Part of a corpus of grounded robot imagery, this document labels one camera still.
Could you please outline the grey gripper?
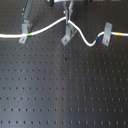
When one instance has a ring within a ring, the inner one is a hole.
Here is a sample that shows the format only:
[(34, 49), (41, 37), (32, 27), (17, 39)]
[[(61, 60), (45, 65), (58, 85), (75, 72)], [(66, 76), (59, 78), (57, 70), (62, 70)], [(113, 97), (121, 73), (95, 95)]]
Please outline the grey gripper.
[(65, 11), (65, 16), (66, 16), (66, 23), (68, 23), (68, 18), (69, 20), (71, 20), (71, 15), (72, 15), (72, 8), (73, 8), (73, 4), (74, 2), (81, 2), (81, 1), (88, 1), (88, 0), (53, 0), (53, 3), (58, 3), (58, 2), (63, 2), (63, 7), (64, 7), (64, 11)]

